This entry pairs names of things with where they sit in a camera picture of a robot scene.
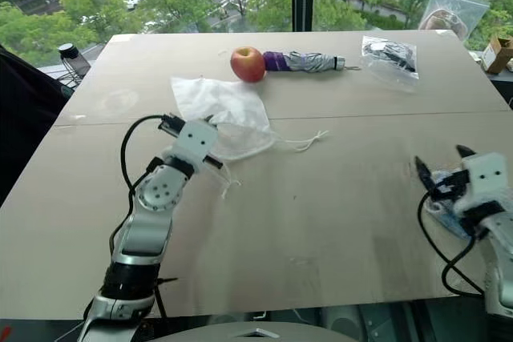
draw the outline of table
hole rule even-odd
[[[108,235],[127,210],[119,145],[133,119],[176,112],[171,75],[233,80],[228,52],[266,42],[334,54],[337,46],[352,64],[363,34],[371,33],[115,36],[0,210],[0,317],[81,316],[102,283]],[[329,136],[304,153],[278,144],[234,163],[243,185],[225,200],[210,174],[192,179],[160,273],[179,277],[163,286],[170,316],[449,295],[439,280],[442,261],[416,223],[423,189],[413,158],[453,167],[460,143],[513,159],[513,115],[454,37],[372,35],[417,44],[421,78],[430,82],[404,95],[380,89],[365,71],[268,75],[259,88],[273,129],[287,138]],[[200,58],[196,46],[204,48]],[[434,50],[449,53],[450,65]],[[451,84],[450,68],[465,83]],[[127,149],[132,177],[171,143],[143,124]],[[426,221],[447,254],[463,248]],[[480,283],[486,251],[485,243],[461,262]]]

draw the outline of plastic bag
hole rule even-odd
[[[466,40],[487,12],[490,3],[481,0],[430,0],[424,10],[420,30],[453,30]]]
[[[418,84],[417,47],[412,44],[364,36],[362,65],[392,88],[414,91]]]

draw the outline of red apple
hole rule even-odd
[[[233,51],[230,65],[233,72],[245,82],[258,82],[264,77],[264,57],[254,47],[239,47]]]

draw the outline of wooden table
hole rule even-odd
[[[513,115],[453,35],[116,35],[0,210],[0,317],[81,317],[127,210],[122,137],[142,115],[178,112],[171,76],[235,80],[229,55],[247,44],[341,54],[353,65],[364,34],[418,46],[418,91],[386,90],[365,70],[268,74],[257,87],[273,129],[329,136],[304,153],[277,144],[234,163],[243,185],[225,200],[209,174],[192,179],[161,268],[162,277],[180,278],[163,287],[164,303],[171,316],[191,316],[448,296],[442,261],[416,222],[423,189],[414,156],[453,167],[454,145],[465,144],[505,154],[513,177]],[[171,143],[143,124],[127,150],[132,178]],[[426,222],[448,255],[464,247]],[[461,262],[481,283],[486,249]]]

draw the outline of cardboard box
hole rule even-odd
[[[498,74],[506,68],[513,58],[513,38],[506,39],[494,36],[483,52],[483,69],[489,74]]]

